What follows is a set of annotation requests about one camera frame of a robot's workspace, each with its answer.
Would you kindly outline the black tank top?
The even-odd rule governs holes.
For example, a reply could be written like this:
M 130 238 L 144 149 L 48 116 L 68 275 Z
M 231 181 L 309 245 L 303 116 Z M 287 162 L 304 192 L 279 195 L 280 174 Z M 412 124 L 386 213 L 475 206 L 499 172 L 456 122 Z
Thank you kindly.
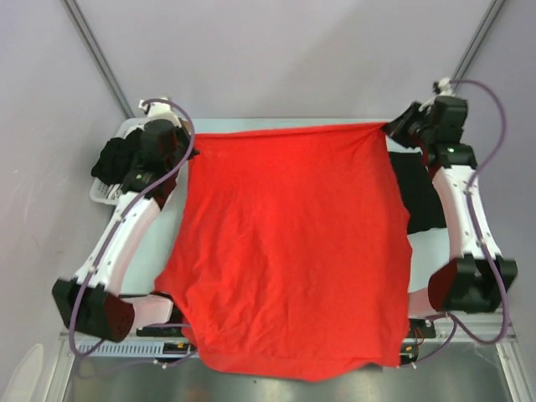
M 389 152 L 399 191 L 410 214 L 409 235 L 430 229 L 445 229 L 440 198 L 418 152 Z

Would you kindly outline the red garment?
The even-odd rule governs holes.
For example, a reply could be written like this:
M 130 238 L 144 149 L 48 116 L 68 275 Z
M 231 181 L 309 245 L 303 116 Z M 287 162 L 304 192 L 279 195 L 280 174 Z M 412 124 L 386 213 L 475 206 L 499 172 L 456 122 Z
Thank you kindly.
M 318 381 L 394 367 L 409 215 L 377 123 L 199 134 L 155 287 L 209 368 Z

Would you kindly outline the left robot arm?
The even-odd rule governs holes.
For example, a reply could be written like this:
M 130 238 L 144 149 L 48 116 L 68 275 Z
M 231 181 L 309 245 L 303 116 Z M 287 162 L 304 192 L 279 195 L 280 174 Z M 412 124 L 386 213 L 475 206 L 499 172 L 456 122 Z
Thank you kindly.
M 180 332 L 184 313 L 170 296 L 121 297 L 126 271 L 152 222 L 173 195 L 183 165 L 196 156 L 195 129 L 188 113 L 167 98 L 142 100 L 147 120 L 141 156 L 126 175 L 114 213 L 85 263 L 70 280 L 58 279 L 52 296 L 69 335 L 80 332 L 122 342 L 144 327 Z

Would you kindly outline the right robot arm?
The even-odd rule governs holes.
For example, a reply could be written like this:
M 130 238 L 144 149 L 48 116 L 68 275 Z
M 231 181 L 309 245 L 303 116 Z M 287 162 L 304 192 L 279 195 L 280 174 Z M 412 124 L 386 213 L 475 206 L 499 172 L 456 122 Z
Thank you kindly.
M 510 324 L 507 291 L 518 275 L 514 260 L 503 256 L 487 222 L 479 178 L 491 161 L 478 162 L 462 135 L 468 102 L 455 93 L 457 80 L 444 78 L 433 85 L 433 96 L 414 102 L 382 130 L 402 147 L 418 147 L 439 196 L 449 238 L 449 260 L 421 291 L 410 294 L 410 308 L 397 307 L 386 315 L 387 328 L 405 336 L 416 316 L 450 316 L 502 312 L 501 333 Z

